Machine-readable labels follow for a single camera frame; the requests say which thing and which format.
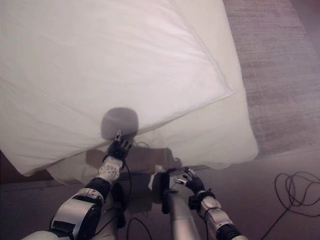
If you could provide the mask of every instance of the floor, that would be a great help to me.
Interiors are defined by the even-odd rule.
[[[291,0],[318,58],[320,59],[320,1]]]
[[[320,58],[320,1],[291,0],[291,2]],[[249,239],[255,240],[260,239],[284,211],[274,190],[273,181],[277,174],[307,171],[320,176],[319,160],[308,152],[302,155],[280,155],[277,159],[263,158],[232,165],[222,170],[202,169],[198,171],[198,174],[205,185],[212,188],[238,229]],[[47,176],[40,176],[37,179],[47,179],[45,177]],[[15,179],[17,178],[12,177],[6,183],[14,182]],[[52,215],[60,204],[80,187],[80,184],[63,186],[54,180],[2,184],[0,238],[17,240],[34,231],[47,229]],[[297,190],[299,195],[302,194],[300,190],[301,188]],[[180,192],[185,199],[190,195],[187,189],[181,188]],[[319,192],[319,187],[312,187],[310,195],[307,195],[308,201],[314,200]],[[285,196],[284,194],[285,191],[282,189],[280,195]],[[140,196],[142,192],[136,189],[132,196],[133,202],[144,201],[144,204],[139,209],[133,204],[133,207],[127,212],[127,219],[130,216],[141,219],[150,229],[154,240],[168,239],[169,217],[160,214],[160,204]],[[315,213],[319,209],[318,205],[303,210]],[[205,239],[203,223],[197,215],[194,215],[194,218],[202,238]],[[286,213],[265,239],[316,240],[320,236],[319,226],[319,218]],[[130,230],[130,236],[133,239],[147,239],[144,234],[144,230],[138,225]],[[125,239],[124,229],[119,231],[119,239]]]

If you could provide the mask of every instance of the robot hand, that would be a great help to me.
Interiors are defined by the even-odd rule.
[[[107,157],[112,157],[121,161],[125,161],[129,150],[131,149],[132,145],[128,142],[128,141],[124,141],[122,139],[122,130],[119,130],[116,133],[116,136],[114,137],[114,141],[112,142],[112,144],[109,146],[109,149],[106,153],[106,155],[104,156],[102,162],[104,162]]]
[[[177,184],[185,185],[188,189],[190,189],[195,195],[200,191],[205,191],[205,185],[202,180],[198,177],[195,171],[191,168],[185,167],[184,172],[186,174],[183,175],[185,179],[181,177],[176,177],[174,182]]]

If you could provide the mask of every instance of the pillow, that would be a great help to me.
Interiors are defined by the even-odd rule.
[[[102,144],[112,109],[130,133],[231,94],[170,0],[1,0],[1,27],[0,147],[22,174]]]

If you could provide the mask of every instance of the black joint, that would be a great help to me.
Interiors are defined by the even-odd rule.
[[[217,240],[232,240],[242,234],[232,224],[225,224],[216,231]]]
[[[204,192],[199,193],[197,198],[201,202],[207,196],[210,196],[210,197],[213,197],[214,199],[216,199],[216,196],[210,191],[204,191]]]
[[[94,189],[97,190],[104,198],[108,196],[108,193],[110,192],[110,183],[100,177],[96,177],[92,179],[86,186],[85,188],[88,189]]]

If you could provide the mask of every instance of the robot finger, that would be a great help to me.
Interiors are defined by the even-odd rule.
[[[192,178],[189,175],[183,174],[182,175],[185,179],[187,179],[188,181],[191,181]]]
[[[121,137],[122,137],[122,130],[118,130],[118,132],[116,133],[115,137],[114,137],[114,140],[117,141],[117,142],[120,142],[121,140]]]
[[[187,181],[182,179],[182,178],[180,178],[180,177],[175,177],[173,180],[177,184],[182,184],[182,185],[186,185],[187,184]]]
[[[184,168],[184,172],[185,172],[186,174],[188,174],[188,176],[190,176],[191,179],[197,177],[196,172],[193,171],[191,168],[185,167],[185,168]]]
[[[125,143],[123,144],[123,148],[126,151],[129,151],[129,149],[131,149],[131,147],[132,147],[132,144],[128,141],[125,141]]]

